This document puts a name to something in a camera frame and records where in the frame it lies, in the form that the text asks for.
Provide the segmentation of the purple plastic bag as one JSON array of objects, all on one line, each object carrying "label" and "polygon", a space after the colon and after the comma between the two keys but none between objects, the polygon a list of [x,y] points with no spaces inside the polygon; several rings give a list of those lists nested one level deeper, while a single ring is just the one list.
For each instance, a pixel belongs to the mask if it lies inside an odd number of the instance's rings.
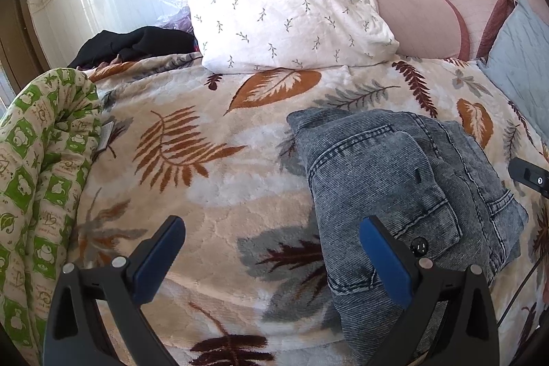
[{"label": "purple plastic bag", "polygon": [[194,33],[191,12],[187,5],[179,8],[173,15],[160,17],[155,26],[168,30],[178,30],[189,34]]}]

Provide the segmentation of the leaf-print fleece blanket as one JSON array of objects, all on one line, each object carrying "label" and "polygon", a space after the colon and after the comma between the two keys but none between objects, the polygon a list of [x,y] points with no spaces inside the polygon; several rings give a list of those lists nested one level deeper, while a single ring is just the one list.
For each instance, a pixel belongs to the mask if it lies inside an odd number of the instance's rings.
[{"label": "leaf-print fleece blanket", "polygon": [[297,109],[409,110],[454,121],[526,208],[521,255],[492,291],[509,363],[548,310],[548,202],[513,183],[548,148],[476,62],[397,56],[342,66],[214,74],[170,56],[92,71],[113,126],[80,199],[70,259],[126,256],[170,215],[187,239],[143,309],[181,365],[350,365],[331,305],[311,195],[287,117]]}]

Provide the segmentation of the white fabric label tag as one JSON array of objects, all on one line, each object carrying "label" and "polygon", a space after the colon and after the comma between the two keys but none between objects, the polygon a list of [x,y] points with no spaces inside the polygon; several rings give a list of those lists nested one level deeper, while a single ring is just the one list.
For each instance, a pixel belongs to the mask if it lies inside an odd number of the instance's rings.
[{"label": "white fabric label tag", "polygon": [[111,137],[114,126],[115,126],[114,122],[105,122],[105,124],[102,126],[100,141],[98,142],[98,147],[97,147],[98,152],[105,151],[109,146],[109,139]]}]

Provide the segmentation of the grey-blue denim pants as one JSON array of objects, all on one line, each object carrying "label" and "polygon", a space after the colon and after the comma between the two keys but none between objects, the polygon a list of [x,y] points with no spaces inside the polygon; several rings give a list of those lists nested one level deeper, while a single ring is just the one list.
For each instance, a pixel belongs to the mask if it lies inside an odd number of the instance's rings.
[{"label": "grey-blue denim pants", "polygon": [[527,212],[459,123],[385,109],[304,109],[288,123],[357,364],[370,360],[401,313],[360,244],[366,217],[403,243],[424,239],[443,268],[476,264],[493,279],[519,256]]}]

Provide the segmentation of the green patterned quilt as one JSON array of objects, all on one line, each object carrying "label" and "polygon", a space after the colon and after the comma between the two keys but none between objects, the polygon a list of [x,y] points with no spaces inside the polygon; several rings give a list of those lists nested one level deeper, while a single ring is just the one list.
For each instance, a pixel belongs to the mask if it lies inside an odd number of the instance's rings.
[{"label": "green patterned quilt", "polygon": [[30,365],[41,362],[101,112],[95,84],[63,68],[31,81],[1,121],[1,324]]}]

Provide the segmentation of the black clothing pile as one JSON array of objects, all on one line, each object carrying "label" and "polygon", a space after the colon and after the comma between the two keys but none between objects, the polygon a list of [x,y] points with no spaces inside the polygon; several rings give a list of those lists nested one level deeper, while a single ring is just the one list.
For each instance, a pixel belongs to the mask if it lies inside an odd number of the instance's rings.
[{"label": "black clothing pile", "polygon": [[81,46],[68,67],[87,70],[103,62],[110,63],[117,57],[123,62],[138,61],[172,54],[190,54],[195,49],[195,36],[184,31],[156,26],[140,27],[129,33],[103,30]]}]

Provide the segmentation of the light blue quilt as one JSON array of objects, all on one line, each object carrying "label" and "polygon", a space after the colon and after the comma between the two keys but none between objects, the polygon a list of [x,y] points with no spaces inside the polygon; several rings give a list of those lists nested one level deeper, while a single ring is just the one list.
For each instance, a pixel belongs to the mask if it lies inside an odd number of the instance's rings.
[{"label": "light blue quilt", "polygon": [[489,55],[478,63],[543,142],[548,142],[548,58],[548,25],[528,0],[517,0]]}]

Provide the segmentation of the white sprig-print pillow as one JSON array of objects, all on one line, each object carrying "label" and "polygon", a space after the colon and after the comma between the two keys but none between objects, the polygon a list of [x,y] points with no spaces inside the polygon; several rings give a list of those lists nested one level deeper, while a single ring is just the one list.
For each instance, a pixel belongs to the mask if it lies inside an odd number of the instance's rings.
[{"label": "white sprig-print pillow", "polygon": [[214,73],[373,66],[399,42],[377,0],[188,0]]}]

